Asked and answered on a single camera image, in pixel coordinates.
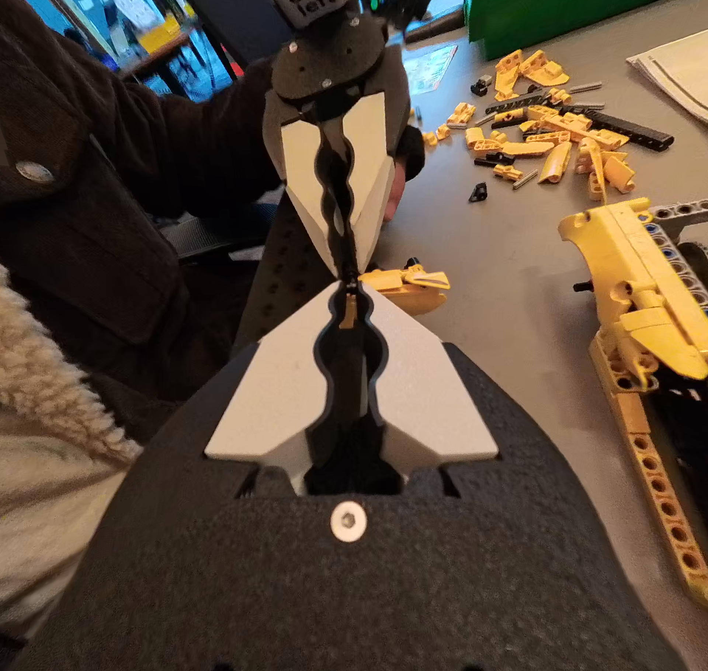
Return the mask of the open instruction booklet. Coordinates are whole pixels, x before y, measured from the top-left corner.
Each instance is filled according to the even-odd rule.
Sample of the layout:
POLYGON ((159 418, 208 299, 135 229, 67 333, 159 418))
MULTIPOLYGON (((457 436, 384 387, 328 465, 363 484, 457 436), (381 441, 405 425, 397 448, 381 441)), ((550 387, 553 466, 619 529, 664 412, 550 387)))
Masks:
POLYGON ((707 30, 630 56, 626 62, 707 125, 707 30))

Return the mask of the black brick beam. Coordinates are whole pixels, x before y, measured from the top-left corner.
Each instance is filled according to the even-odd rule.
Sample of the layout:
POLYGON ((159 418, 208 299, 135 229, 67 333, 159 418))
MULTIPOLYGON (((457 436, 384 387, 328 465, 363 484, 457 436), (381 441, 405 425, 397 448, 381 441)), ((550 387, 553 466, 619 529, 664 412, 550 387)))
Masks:
POLYGON ((668 150, 675 142, 673 135, 662 131, 635 124, 624 118, 610 116, 600 109, 589 106, 572 106, 571 111, 590 119, 590 128, 593 130, 606 130, 615 134, 624 135, 630 143, 644 147, 655 152, 668 150))

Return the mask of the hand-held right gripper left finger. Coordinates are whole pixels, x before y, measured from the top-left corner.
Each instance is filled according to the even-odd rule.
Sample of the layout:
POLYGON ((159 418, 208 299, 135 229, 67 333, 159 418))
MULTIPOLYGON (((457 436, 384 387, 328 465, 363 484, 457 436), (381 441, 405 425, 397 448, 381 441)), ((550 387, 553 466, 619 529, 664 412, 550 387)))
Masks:
POLYGON ((328 393, 314 347, 340 287, 326 287, 259 340, 205 447, 209 459, 275 466, 291 483, 304 482, 312 467, 306 430, 323 414, 328 393))

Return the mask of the person's left hand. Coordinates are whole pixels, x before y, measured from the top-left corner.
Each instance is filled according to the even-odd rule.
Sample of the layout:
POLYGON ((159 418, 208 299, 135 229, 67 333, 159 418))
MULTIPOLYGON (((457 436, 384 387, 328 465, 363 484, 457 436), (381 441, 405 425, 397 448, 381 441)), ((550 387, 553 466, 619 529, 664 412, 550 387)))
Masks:
POLYGON ((383 214, 384 224, 388 224, 394 218, 406 186, 406 160, 403 157, 395 159, 394 170, 394 179, 383 214))

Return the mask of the person's left forearm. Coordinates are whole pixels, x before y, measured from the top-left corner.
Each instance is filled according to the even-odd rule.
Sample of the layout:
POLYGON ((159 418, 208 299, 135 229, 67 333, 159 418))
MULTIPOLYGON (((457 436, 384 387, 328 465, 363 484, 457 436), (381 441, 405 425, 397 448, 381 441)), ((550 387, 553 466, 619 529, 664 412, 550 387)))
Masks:
POLYGON ((160 97, 112 80, 97 135, 133 197, 160 218, 226 219, 283 183, 263 140, 273 60, 246 68, 212 99, 160 97))

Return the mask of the pale paper sheet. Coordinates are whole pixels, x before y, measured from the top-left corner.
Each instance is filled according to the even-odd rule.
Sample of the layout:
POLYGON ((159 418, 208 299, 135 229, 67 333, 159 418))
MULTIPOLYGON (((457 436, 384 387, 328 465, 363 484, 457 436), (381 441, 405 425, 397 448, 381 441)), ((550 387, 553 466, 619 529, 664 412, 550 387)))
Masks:
POLYGON ((444 78, 458 46, 448 44, 421 56, 405 58, 403 67, 412 97, 436 91, 444 78))

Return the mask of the yellow brick car model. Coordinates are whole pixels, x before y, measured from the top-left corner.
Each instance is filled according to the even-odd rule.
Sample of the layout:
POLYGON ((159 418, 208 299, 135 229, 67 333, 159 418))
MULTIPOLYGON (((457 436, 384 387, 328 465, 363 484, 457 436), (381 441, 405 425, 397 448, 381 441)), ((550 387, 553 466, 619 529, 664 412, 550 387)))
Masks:
POLYGON ((703 275, 680 251, 691 225, 707 226, 707 201, 650 206, 634 198, 591 208, 561 220, 558 232, 581 253, 589 280, 576 292, 593 293, 599 328, 589 355, 634 467, 686 590, 707 607, 707 550, 680 502, 646 406, 663 401, 666 416, 687 425, 707 410, 707 248, 703 275))

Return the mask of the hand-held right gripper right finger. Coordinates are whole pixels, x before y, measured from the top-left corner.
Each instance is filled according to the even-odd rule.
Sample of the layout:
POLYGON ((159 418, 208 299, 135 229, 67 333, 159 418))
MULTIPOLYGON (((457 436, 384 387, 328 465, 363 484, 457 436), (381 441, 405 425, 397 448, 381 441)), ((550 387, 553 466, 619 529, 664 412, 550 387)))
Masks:
POLYGON ((383 343, 372 377, 372 411, 382 423, 380 457, 407 481, 420 470, 492 460, 499 454, 443 342, 370 287, 367 324, 383 343))

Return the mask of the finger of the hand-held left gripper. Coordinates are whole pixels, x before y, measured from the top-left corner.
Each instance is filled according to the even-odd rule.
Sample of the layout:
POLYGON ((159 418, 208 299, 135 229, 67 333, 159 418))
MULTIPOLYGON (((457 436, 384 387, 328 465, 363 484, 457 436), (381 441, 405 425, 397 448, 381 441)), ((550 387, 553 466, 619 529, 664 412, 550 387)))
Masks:
POLYGON ((385 93, 357 100, 341 129, 349 168, 340 160, 333 170, 332 272, 337 277, 366 271, 382 229, 390 192, 385 93))
POLYGON ((353 254, 351 194, 346 179, 337 175, 341 158, 315 124, 295 120, 280 133, 290 202, 334 279, 345 280, 353 254))

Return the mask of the white shirt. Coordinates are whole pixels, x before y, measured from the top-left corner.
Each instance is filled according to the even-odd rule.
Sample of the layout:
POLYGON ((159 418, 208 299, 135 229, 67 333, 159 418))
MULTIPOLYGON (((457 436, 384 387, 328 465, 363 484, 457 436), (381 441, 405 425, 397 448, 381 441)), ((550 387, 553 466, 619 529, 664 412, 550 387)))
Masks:
POLYGON ((64 593, 105 511, 142 453, 105 459, 1 411, 1 634, 29 640, 64 593))

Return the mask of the pile of yellow brick pieces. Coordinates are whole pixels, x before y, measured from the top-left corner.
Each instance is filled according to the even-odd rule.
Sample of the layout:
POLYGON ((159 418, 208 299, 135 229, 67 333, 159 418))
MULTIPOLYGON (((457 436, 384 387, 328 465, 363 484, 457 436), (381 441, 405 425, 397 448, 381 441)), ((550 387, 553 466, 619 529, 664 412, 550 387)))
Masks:
POLYGON ((636 172, 628 161, 624 135, 590 128, 590 119, 571 111, 571 92, 562 88, 569 76, 562 66, 538 50, 525 57, 518 49, 501 58, 495 75, 481 76, 471 92, 480 97, 494 88, 496 104, 472 123, 476 107, 460 102, 447 122, 423 134, 428 147, 447 140, 454 130, 465 132, 467 150, 477 165, 523 186, 531 179, 557 184, 572 158, 574 172, 588 178, 590 199, 607 203, 607 189, 628 194, 636 172))

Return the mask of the yellow brick panel piece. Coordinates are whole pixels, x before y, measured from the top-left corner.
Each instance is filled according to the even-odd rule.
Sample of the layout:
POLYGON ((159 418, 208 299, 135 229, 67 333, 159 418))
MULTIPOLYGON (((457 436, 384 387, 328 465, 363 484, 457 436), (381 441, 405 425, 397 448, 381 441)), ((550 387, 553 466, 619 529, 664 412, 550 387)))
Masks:
POLYGON ((427 271, 416 257, 411 257, 402 269, 370 270, 360 275, 359 281, 414 318, 442 306, 450 290, 443 271, 427 271))

